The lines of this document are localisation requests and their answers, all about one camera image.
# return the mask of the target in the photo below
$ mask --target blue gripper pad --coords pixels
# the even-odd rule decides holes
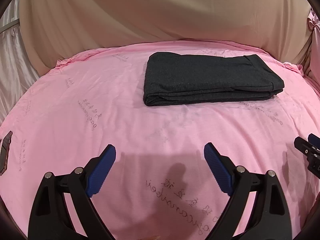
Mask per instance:
[[[311,143],[313,146],[320,149],[320,138],[315,136],[313,133],[310,133],[308,136],[308,142]]]
[[[232,176],[221,161],[221,155],[212,143],[207,143],[204,146],[204,158],[210,167],[220,189],[227,193],[228,196],[233,194]]]
[[[85,191],[88,197],[91,198],[93,194],[99,192],[115,160],[116,148],[113,145],[109,145],[100,155],[100,161],[88,177]]]

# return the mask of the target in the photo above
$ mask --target dark gray folded cloth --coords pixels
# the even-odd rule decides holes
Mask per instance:
[[[283,88],[283,80],[257,55],[156,52],[147,63],[143,101],[147,106],[169,106],[266,100]]]

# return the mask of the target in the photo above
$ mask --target bed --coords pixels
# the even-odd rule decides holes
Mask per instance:
[[[91,49],[58,58],[55,68],[28,89],[0,127],[1,135],[13,131],[8,170],[0,178],[7,210],[27,235],[43,174],[69,173],[112,143],[117,149],[115,167],[93,197],[112,234],[119,239],[154,234],[163,239],[204,239],[227,201],[226,196],[216,197],[218,186],[203,160],[203,146],[211,141],[236,165],[254,172],[276,171],[296,235],[320,191],[303,155],[293,147],[297,136],[320,134],[316,87],[310,86],[298,64],[309,57],[305,44],[296,64],[281,63],[255,47],[196,39]],[[148,57],[157,51],[257,54],[284,80],[285,89],[260,102],[149,108],[142,102],[143,78]],[[161,188],[159,197],[155,192]],[[245,227],[252,201],[251,197],[237,232]],[[178,205],[185,213],[177,213]],[[84,233],[70,200],[68,206],[77,231]]]

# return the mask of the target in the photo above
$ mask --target beige fabric backdrop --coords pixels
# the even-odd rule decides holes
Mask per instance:
[[[301,63],[306,0],[20,0],[23,41],[40,75],[94,48],[183,38],[235,41]]]

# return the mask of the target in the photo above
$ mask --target curtain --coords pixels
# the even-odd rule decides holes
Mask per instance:
[[[301,64],[307,0],[20,0],[21,32],[40,75],[96,48],[179,39],[234,41]]]
[[[12,0],[0,27],[19,18],[19,0]],[[21,96],[39,78],[23,45],[20,25],[0,33],[0,124]]]

